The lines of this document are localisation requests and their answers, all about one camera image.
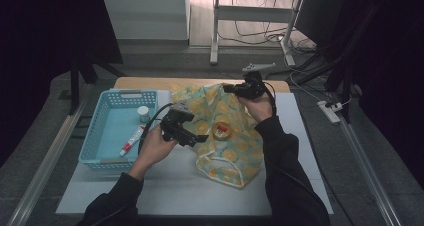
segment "wooden floor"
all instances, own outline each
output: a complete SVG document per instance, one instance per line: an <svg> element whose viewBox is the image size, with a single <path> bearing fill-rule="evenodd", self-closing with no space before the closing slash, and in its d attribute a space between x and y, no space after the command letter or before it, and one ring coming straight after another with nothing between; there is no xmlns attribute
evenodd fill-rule
<svg viewBox="0 0 424 226"><path fill-rule="evenodd" d="M293 0L219 0L220 5L239 5L251 7L276 7L291 8ZM213 30L213 2L214 0L190 0L190 46L211 45ZM224 40L219 38L219 46L254 46L254 47L280 47L278 42L267 42L266 36L277 35L285 32L287 24L268 22L243 22L243 21L219 21L218 33ZM298 31L292 33L291 39L298 42L306 37Z"/></svg>

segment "table leg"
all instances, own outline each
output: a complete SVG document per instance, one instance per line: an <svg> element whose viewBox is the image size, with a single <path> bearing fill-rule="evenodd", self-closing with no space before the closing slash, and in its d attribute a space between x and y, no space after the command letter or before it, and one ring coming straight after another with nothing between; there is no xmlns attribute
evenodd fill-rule
<svg viewBox="0 0 424 226"><path fill-rule="evenodd" d="M210 64L218 64L218 19L219 19L219 0L215 0L213 9L213 32L211 44Z"/></svg>
<svg viewBox="0 0 424 226"><path fill-rule="evenodd" d="M284 53L285 62L287 63L288 67L296 66L296 63L294 62L293 56L290 52L289 40L290 40L291 32L293 31L294 22L296 22L297 14L299 13L299 8L301 3L302 3L302 0L297 0L293 8L293 12L292 12L289 24L287 25L287 32L284 35L284 37L279 37L280 45Z"/></svg>

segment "white wall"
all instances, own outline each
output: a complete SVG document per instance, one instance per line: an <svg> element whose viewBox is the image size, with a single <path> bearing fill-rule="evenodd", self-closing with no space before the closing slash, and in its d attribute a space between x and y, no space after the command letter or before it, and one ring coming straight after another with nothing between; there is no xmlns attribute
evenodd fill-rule
<svg viewBox="0 0 424 226"><path fill-rule="evenodd" d="M190 0L104 0L117 39L189 38Z"/></svg>

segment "small cylindrical container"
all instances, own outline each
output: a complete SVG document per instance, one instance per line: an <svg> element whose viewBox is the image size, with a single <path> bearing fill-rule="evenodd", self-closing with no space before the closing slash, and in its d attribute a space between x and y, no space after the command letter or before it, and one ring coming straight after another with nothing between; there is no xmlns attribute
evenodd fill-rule
<svg viewBox="0 0 424 226"><path fill-rule="evenodd" d="M140 116L140 122L148 123L150 121L149 108L141 106L137 109L137 113Z"/></svg>

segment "person's left hand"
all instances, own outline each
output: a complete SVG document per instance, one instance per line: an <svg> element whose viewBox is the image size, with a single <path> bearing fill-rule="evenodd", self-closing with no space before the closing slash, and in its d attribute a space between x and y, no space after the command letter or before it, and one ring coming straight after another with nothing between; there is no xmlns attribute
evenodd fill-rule
<svg viewBox="0 0 424 226"><path fill-rule="evenodd" d="M163 140L160 124L156 125L147 133L140 153L128 174L141 180L147 169L166 158L177 143L175 139L168 142Z"/></svg>

